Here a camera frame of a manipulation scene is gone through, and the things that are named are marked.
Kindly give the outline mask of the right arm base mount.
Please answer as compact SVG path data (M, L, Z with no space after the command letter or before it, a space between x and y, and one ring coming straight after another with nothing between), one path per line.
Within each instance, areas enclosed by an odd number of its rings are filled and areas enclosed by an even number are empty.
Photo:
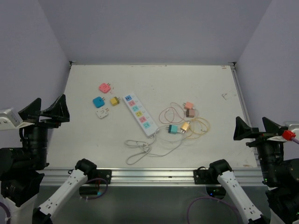
M199 167L193 170L193 178L195 184L219 184L217 178L221 172L213 167Z

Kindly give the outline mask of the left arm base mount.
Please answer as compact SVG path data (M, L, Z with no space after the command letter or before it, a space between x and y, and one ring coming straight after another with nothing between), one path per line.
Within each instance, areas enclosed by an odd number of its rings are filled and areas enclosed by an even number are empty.
M68 187L80 188L85 184L96 185L101 184L109 185L111 182L112 171L109 169L97 168L74 168L68 171L69 177L66 179L65 184Z

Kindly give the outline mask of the white power strip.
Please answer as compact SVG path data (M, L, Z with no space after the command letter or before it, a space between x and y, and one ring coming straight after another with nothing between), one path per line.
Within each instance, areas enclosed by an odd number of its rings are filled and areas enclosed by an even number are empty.
M126 94L123 96L123 100L144 134L148 138L154 136L158 126L136 94L133 92Z

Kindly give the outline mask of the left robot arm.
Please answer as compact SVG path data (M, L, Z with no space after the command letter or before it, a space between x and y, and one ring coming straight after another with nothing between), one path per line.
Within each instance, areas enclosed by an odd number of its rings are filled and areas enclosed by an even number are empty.
M22 146L0 150L1 208L7 224L51 224L58 211L85 183L97 178L96 165L89 160L77 162L67 180L44 203L35 201L44 178L47 162L48 131L70 121L66 96L62 94L47 109L35 99L21 111L14 108L0 111L0 129L17 130Z

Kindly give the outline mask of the teal cube plug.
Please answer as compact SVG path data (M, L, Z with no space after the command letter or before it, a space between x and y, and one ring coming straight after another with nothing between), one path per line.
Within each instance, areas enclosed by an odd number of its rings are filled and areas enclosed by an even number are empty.
M166 131L170 134L177 134L178 133L178 126L177 125L168 125L166 127Z

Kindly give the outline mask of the pink cube plug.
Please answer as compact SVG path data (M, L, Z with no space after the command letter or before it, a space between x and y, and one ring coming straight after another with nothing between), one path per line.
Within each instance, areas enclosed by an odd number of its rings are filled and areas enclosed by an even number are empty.
M191 102L185 102L185 103L183 103L183 106L184 106L184 109L185 110L192 110L192 109L194 109L194 104L193 103L191 103Z
M184 114L187 118L194 118L195 117L195 109L187 109Z

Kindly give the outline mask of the white plug adapter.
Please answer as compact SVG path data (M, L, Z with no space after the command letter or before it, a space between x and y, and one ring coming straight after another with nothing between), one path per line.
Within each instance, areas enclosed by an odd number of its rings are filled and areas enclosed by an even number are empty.
M96 111L96 115L99 119L104 119L109 115L108 112L109 112L108 108L101 108Z

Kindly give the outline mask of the yellow cube plug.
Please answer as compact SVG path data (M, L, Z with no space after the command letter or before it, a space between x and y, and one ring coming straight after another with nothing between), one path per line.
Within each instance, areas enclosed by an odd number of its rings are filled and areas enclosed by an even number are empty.
M190 122L190 121L186 121L186 122L184 122L184 123L181 125L181 127L180 127L180 132L181 132L181 133L186 133L186 132L189 130L190 125L191 125L191 122Z
M113 98L110 99L110 103L111 103L112 106L116 106L120 103L120 100L121 99L119 97L113 97Z

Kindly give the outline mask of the pink plug adapter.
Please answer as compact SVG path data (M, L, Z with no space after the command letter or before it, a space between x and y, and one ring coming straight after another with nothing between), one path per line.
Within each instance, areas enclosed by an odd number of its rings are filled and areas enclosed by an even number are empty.
M102 83L102 84L99 86L99 90L100 90L102 93L108 93L108 92L111 90L110 83Z

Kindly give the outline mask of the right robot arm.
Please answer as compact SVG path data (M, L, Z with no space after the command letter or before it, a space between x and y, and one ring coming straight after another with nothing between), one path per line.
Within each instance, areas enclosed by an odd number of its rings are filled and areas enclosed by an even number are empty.
M265 131L248 126L240 117L236 117L233 139L251 139L246 145L257 150L263 175L271 224L297 224L299 222L299 160L284 159L284 143L299 142L299 124L285 122L279 125L263 117ZM237 181L234 172L224 159L209 165L208 178L219 183L228 193L245 224L266 224L262 212L249 199Z

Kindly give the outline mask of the blue plug adapter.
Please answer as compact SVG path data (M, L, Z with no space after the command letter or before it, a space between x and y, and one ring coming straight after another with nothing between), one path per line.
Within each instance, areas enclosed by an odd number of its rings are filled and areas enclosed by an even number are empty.
M102 97L96 97L93 99L93 104L96 108L101 108L105 105L105 98Z

